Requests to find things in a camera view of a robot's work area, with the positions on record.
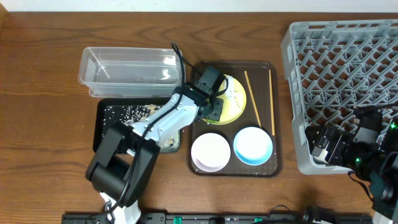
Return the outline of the white tissue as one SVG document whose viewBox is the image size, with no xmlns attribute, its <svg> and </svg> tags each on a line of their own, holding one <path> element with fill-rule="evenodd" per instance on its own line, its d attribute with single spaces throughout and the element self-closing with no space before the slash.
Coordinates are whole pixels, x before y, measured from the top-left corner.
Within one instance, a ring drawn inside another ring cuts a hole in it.
<svg viewBox="0 0 398 224">
<path fill-rule="evenodd" d="M 226 91 L 226 97 L 229 99 L 231 104 L 234 103 L 238 108 L 242 108 L 244 103 L 244 93 L 242 91 L 241 84 L 233 80 L 230 81 L 228 90 Z"/>
</svg>

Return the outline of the pink bowl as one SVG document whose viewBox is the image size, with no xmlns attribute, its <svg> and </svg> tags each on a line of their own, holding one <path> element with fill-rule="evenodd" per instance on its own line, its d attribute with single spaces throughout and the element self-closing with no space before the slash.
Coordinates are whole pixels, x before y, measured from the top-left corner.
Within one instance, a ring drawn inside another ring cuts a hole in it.
<svg viewBox="0 0 398 224">
<path fill-rule="evenodd" d="M 191 147 L 192 162 L 205 172 L 217 172 L 223 169 L 230 157 L 230 146 L 220 134 L 202 134 L 194 140 Z"/>
</svg>

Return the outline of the wooden chopstick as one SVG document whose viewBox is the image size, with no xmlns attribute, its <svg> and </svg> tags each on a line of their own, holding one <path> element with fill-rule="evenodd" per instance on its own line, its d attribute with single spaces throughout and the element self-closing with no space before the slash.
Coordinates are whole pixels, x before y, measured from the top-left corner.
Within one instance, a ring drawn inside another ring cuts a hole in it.
<svg viewBox="0 0 398 224">
<path fill-rule="evenodd" d="M 271 111 L 271 128 L 272 128 L 272 135 L 275 136 L 274 100 L 273 100 L 272 73 L 271 73 L 271 69 L 269 70 L 269 97 L 270 97 L 270 111 Z"/>
<path fill-rule="evenodd" d="M 258 110 L 257 110 L 257 105 L 256 105 L 256 101 L 254 99 L 254 94 L 253 94 L 253 91 L 252 91 L 252 88 L 251 88 L 251 83 L 250 83 L 250 80 L 249 80 L 248 72 L 246 70 L 244 71 L 244 76 L 245 76 L 245 79 L 246 79 L 246 82 L 247 82 L 247 85 L 248 85 L 249 94 L 250 94 L 250 97 L 251 97 L 251 101 L 252 101 L 252 105 L 253 105 L 254 112 L 255 112 L 255 115 L 256 115 L 258 126 L 259 126 L 259 128 L 262 128 L 261 119 L 259 117 L 259 113 L 258 113 Z"/>
</svg>

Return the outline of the blue bowl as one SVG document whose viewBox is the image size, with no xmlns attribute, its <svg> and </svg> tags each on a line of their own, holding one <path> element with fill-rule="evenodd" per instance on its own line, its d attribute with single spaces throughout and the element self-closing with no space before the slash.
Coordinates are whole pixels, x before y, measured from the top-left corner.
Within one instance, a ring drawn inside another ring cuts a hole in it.
<svg viewBox="0 0 398 224">
<path fill-rule="evenodd" d="M 241 162 L 249 166 L 259 166 L 271 158 L 273 142 L 263 129 L 247 127 L 235 135 L 233 149 Z"/>
</svg>

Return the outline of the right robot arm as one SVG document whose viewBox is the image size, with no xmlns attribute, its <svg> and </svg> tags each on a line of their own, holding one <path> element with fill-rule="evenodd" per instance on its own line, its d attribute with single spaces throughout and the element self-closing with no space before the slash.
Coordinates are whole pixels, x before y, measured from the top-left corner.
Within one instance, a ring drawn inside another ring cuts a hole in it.
<svg viewBox="0 0 398 224">
<path fill-rule="evenodd" d="M 327 165 L 348 168 L 363 185 L 372 209 L 397 222 L 397 118 L 387 129 L 381 144 L 376 142 L 381 119 L 363 116 L 356 134 L 327 126 L 312 126 L 305 134 L 314 157 Z"/>
</svg>

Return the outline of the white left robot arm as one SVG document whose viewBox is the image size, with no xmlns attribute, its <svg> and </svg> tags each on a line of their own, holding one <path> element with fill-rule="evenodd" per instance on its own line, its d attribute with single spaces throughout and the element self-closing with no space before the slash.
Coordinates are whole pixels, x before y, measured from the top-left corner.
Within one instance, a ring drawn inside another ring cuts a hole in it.
<svg viewBox="0 0 398 224">
<path fill-rule="evenodd" d="M 182 128 L 221 115 L 223 90 L 176 87 L 169 101 L 146 119 L 107 130 L 86 170 L 86 178 L 106 204 L 110 223 L 137 223 L 139 197 L 146 188 L 160 147 Z"/>
</svg>

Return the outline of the grey dishwasher rack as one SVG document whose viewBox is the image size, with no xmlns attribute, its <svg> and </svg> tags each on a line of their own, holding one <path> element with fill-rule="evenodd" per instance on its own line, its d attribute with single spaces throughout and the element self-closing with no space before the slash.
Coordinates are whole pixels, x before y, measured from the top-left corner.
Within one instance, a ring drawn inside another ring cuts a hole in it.
<svg viewBox="0 0 398 224">
<path fill-rule="evenodd" d="M 387 131 L 397 116 L 397 21 L 294 22 L 280 47 L 299 171 L 346 173 L 314 160 L 305 129 L 325 124 L 354 133 L 354 107 L 379 105 Z"/>
</svg>

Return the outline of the black waste tray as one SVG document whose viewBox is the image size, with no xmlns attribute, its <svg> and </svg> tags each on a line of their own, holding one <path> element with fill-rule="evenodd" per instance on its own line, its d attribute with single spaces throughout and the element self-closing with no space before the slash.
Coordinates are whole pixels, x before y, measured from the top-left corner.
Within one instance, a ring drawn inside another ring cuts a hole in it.
<svg viewBox="0 0 398 224">
<path fill-rule="evenodd" d="M 93 139 L 96 152 L 107 130 L 114 123 L 131 126 L 150 116 L 170 98 L 105 98 L 98 103 Z"/>
</svg>

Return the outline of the yellow plate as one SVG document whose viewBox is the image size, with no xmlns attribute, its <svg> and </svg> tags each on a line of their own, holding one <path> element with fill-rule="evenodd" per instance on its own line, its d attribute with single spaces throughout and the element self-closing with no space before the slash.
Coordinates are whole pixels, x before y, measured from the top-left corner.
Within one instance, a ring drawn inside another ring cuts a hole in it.
<svg viewBox="0 0 398 224">
<path fill-rule="evenodd" d="M 232 80 L 236 81 L 236 82 L 239 82 L 237 79 L 235 79 L 231 75 L 225 74 L 225 77 L 228 80 L 228 84 Z M 206 121 L 207 123 L 210 123 L 210 124 L 228 124 L 228 123 L 231 123 L 234 120 L 238 119 L 242 115 L 242 113 L 243 113 L 243 111 L 244 111 L 244 109 L 246 107 L 246 101 L 247 101 L 246 92 L 245 92 L 245 90 L 244 90 L 242 85 L 241 85 L 241 87 L 242 87 L 242 91 L 244 93 L 244 103 L 243 103 L 243 107 L 242 108 L 238 108 L 237 106 L 234 105 L 234 103 L 231 104 L 229 99 L 227 99 L 227 97 L 226 97 L 226 91 L 228 90 L 227 89 L 222 95 L 217 96 L 217 98 L 221 98 L 221 99 L 224 100 L 223 110 L 222 110 L 222 113 L 221 113 L 220 120 L 219 121 L 211 121 L 211 120 L 207 120 L 207 119 L 203 119 L 203 120 Z"/>
</svg>

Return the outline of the brown serving tray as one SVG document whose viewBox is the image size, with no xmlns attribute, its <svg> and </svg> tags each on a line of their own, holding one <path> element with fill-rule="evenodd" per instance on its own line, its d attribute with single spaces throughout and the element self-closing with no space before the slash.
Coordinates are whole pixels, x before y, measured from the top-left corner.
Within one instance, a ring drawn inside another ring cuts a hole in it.
<svg viewBox="0 0 398 224">
<path fill-rule="evenodd" d="M 243 114 L 235 121 L 229 124 L 208 124 L 206 121 L 199 121 L 191 125 L 190 144 L 193 144 L 197 137 L 205 133 L 216 133 L 222 135 L 229 143 L 233 145 L 235 135 L 243 128 L 258 126 L 248 85 L 244 76 L 244 71 L 248 72 L 251 88 L 256 101 L 257 110 L 261 119 L 262 129 L 267 132 L 273 142 L 273 152 L 271 158 L 259 166 L 249 166 L 241 162 L 234 152 L 227 165 L 217 172 L 205 172 L 200 170 L 191 158 L 191 150 L 188 150 L 187 164 L 189 169 L 196 175 L 219 176 L 219 177 L 262 177 L 271 178 L 276 176 L 282 169 L 282 146 L 280 133 L 279 102 L 277 96 L 277 75 L 276 69 L 268 62 L 255 61 L 200 61 L 195 64 L 196 68 L 204 70 L 211 66 L 224 74 L 231 75 L 237 79 L 243 86 L 247 103 Z M 271 111 L 269 97 L 269 70 L 272 73 L 272 89 L 274 100 L 274 120 L 275 136 L 272 135 Z"/>
</svg>

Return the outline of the spilled rice and food scraps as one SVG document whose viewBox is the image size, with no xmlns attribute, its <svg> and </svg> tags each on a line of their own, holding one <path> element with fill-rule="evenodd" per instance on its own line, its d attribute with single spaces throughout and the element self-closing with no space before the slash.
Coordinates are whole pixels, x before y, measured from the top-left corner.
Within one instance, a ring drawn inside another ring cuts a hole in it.
<svg viewBox="0 0 398 224">
<path fill-rule="evenodd" d="M 132 123 L 147 118 L 161 107 L 161 105 L 107 106 L 104 109 L 104 118 L 101 119 L 103 121 L 103 127 L 99 135 L 100 139 L 102 140 L 104 138 L 105 133 L 114 123 L 122 123 L 125 126 L 130 126 Z M 160 147 L 160 153 L 177 152 L 179 149 L 180 132 L 177 132 Z"/>
</svg>

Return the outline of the clear plastic bin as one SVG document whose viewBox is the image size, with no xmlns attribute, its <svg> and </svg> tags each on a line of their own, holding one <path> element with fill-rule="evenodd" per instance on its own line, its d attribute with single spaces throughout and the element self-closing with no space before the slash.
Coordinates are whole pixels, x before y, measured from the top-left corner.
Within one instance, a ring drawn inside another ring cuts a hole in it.
<svg viewBox="0 0 398 224">
<path fill-rule="evenodd" d="M 182 84 L 182 70 L 172 49 L 87 47 L 78 81 L 92 97 L 165 97 Z"/>
</svg>

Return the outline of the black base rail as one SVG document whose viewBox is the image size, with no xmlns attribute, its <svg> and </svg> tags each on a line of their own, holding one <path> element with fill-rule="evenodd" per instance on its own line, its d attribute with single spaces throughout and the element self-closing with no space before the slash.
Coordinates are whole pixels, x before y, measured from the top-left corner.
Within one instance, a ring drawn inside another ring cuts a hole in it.
<svg viewBox="0 0 398 224">
<path fill-rule="evenodd" d="M 252 224 L 252 223 L 303 223 L 303 219 L 291 214 L 260 215 L 167 215 L 164 213 L 147 213 L 141 215 L 137 224 Z M 62 224 L 95 224 L 112 223 L 100 214 L 64 214 Z"/>
</svg>

